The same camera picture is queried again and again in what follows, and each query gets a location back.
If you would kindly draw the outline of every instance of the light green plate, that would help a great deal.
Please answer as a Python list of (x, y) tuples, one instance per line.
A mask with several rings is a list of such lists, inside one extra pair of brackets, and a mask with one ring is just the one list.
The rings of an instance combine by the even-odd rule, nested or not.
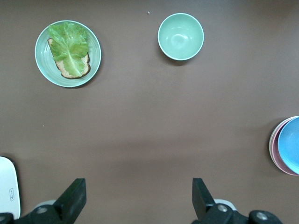
[(70, 20), (63, 20), (57, 21), (52, 24), (59, 24), (64, 22), (73, 22), (77, 23), (80, 26), (83, 26), (87, 32), (87, 41), (89, 45), (89, 57), (90, 57), (90, 71), (86, 76), (77, 79), (67, 79), (61, 76), (61, 72), (56, 67), (55, 61), (53, 59), (53, 55), (51, 53), (50, 47), (48, 45), (48, 39), (50, 38), (48, 34), (48, 27), (46, 27), (36, 41), (35, 47), (35, 57), (36, 57), (36, 64), (43, 76), (45, 76), (49, 81), (52, 83), (62, 86), (62, 87), (76, 87), (83, 85), (84, 83), (88, 82), (97, 72), (101, 62), (101, 48), (100, 43), (95, 36), (95, 34), (85, 25)]
[(204, 31), (193, 16), (176, 13), (161, 23), (158, 42), (168, 57), (183, 61), (194, 57), (200, 51), (204, 43)]

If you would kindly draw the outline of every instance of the plate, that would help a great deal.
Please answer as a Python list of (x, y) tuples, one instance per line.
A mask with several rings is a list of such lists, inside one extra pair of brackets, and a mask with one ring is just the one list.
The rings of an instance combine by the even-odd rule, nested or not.
[(281, 129), (278, 151), (288, 168), (299, 174), (299, 117), (289, 121)]
[(61, 72), (56, 67), (55, 61), (53, 59), (53, 55), (51, 53), (50, 47), (48, 45), (48, 39), (50, 38), (48, 34), (47, 26), (41, 34), (38, 36), (35, 46), (35, 58), (38, 69), (41, 71), (43, 76), (48, 79), (50, 82), (62, 86), (62, 87), (77, 87), (88, 82), (98, 71), (101, 62), (101, 47), (100, 43), (95, 36), (95, 34), (85, 25), (71, 20), (62, 20), (52, 23), (60, 24), (64, 22), (73, 22), (83, 26), (87, 32), (87, 41), (89, 46), (89, 57), (90, 57), (90, 71), (86, 76), (77, 79), (67, 79), (61, 76)]
[(283, 162), (281, 159), (281, 156), (278, 151), (278, 136), (281, 132), (281, 129), (292, 119), (297, 118), (298, 116), (294, 116), (291, 118), (287, 118), (284, 121), (282, 121), (277, 127), (274, 129), (270, 141), (269, 141), (269, 151), (271, 158), (274, 162), (274, 164), (283, 172), (289, 174), (289, 175), (298, 175), (295, 172), (293, 172), (288, 166)]

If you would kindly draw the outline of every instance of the pink plate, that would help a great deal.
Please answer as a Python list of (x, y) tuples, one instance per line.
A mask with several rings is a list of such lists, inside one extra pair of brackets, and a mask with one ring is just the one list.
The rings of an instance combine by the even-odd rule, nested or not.
[(296, 118), (298, 116), (295, 117), (291, 117), (288, 119), (285, 119), (284, 121), (282, 121), (279, 125), (277, 125), (277, 127), (274, 129), (271, 137), (270, 137), (270, 141), (269, 141), (269, 151), (270, 151), (270, 155), (271, 158), (273, 160), (273, 162), (275, 163), (275, 165), (282, 171), (284, 171), (287, 174), (290, 175), (298, 175), (295, 172), (293, 172), (292, 170), (290, 170), (285, 163), (282, 161), (279, 152), (278, 152), (278, 137), (279, 137), (279, 133), (281, 131), (281, 129), (292, 119)]

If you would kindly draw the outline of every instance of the bread slice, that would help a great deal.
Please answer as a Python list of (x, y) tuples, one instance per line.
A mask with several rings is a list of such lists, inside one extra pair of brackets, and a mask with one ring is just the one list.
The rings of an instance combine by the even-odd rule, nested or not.
[[(49, 46), (51, 46), (52, 42), (53, 42), (52, 38), (48, 39)], [(69, 78), (69, 79), (76, 79), (76, 78), (81, 78), (81, 77), (87, 75), (89, 73), (89, 71), (90, 71), (89, 55), (88, 55), (88, 53), (86, 54), (85, 57), (81, 58), (81, 60), (84, 62), (84, 69), (81, 72), (82, 76), (78, 76), (78, 77), (70, 75), (69, 72), (64, 69), (64, 62), (63, 62), (63, 60), (62, 61), (55, 61), (55, 64), (56, 64), (57, 68), (61, 71), (61, 75), (63, 77)]]

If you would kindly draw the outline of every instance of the label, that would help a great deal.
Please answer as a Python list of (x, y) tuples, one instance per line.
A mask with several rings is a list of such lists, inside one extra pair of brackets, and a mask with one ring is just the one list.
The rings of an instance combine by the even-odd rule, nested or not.
[(9, 190), (9, 196), (10, 196), (10, 201), (12, 202), (14, 200), (14, 189), (13, 188), (11, 188)]

